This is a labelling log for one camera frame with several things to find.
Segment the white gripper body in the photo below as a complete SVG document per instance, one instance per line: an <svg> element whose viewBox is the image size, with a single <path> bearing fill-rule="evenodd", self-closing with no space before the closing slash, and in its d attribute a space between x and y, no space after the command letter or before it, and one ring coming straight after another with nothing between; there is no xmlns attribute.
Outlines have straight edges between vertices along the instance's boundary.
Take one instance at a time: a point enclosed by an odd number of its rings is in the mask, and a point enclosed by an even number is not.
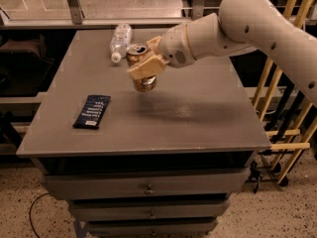
<svg viewBox="0 0 317 238"><path fill-rule="evenodd" d="M158 49L172 67L184 67L196 62L191 53L186 33L186 24L180 24L168 29L158 44Z"/></svg>

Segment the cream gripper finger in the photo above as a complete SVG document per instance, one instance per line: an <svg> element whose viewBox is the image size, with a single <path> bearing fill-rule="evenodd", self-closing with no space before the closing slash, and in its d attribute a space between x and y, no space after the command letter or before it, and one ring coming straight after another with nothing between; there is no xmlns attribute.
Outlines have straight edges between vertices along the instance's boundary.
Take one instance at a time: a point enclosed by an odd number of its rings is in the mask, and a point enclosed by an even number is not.
<svg viewBox="0 0 317 238"><path fill-rule="evenodd" d="M133 80L159 75L165 70L168 60L162 55L146 55L144 57L128 57L128 70Z"/></svg>
<svg viewBox="0 0 317 238"><path fill-rule="evenodd" d="M150 40L147 41L147 44L150 48L150 50L154 53L154 54L159 54L159 42L161 40L161 36L156 36Z"/></svg>

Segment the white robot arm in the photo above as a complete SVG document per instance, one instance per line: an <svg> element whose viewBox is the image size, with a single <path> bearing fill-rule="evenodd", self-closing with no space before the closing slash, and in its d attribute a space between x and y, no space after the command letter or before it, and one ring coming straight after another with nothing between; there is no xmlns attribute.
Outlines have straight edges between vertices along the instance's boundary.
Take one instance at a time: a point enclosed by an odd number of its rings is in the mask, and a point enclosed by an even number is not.
<svg viewBox="0 0 317 238"><path fill-rule="evenodd" d="M222 0L213 13L148 41L150 51L130 66L133 79L156 76L205 57L263 52L317 105L317 39L286 20L269 0Z"/></svg>

